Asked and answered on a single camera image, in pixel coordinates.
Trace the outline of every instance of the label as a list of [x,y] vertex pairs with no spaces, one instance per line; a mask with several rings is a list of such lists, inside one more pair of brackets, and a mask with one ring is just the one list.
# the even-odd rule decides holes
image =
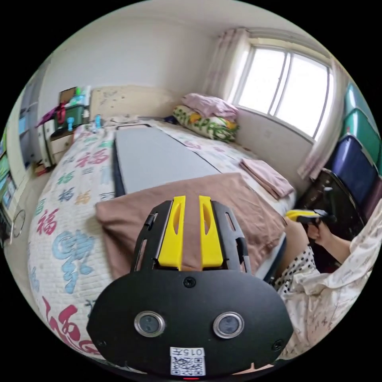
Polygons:
[[202,347],[171,347],[171,375],[200,377],[206,375]]

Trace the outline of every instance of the qr code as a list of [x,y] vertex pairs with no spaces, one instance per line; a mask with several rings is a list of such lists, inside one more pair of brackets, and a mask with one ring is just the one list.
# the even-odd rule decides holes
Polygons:
[[171,374],[179,376],[205,375],[204,357],[171,357]]

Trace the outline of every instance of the green box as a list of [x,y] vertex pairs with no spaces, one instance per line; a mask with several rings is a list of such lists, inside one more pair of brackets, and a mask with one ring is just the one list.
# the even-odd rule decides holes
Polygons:
[[65,122],[62,124],[58,123],[57,114],[55,115],[55,128],[58,129],[67,129],[68,123],[67,120],[69,117],[74,118],[72,127],[77,127],[82,125],[82,113],[84,111],[84,105],[74,105],[65,108]]

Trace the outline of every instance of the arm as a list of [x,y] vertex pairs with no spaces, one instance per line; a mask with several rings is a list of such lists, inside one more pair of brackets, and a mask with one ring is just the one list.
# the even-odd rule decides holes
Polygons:
[[350,255],[350,241],[339,238],[336,235],[331,235],[327,243],[323,247],[341,264]]
[[341,264],[350,255],[351,242],[333,235],[324,223],[321,223],[318,228],[310,224],[308,237],[316,240],[317,244],[324,247]]

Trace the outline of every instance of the wooden headboard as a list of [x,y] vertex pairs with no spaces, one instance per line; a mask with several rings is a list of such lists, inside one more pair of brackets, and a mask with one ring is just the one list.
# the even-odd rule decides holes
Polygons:
[[102,119],[121,115],[167,117],[180,104],[184,94],[146,86],[104,86],[92,90],[90,119],[97,114]]

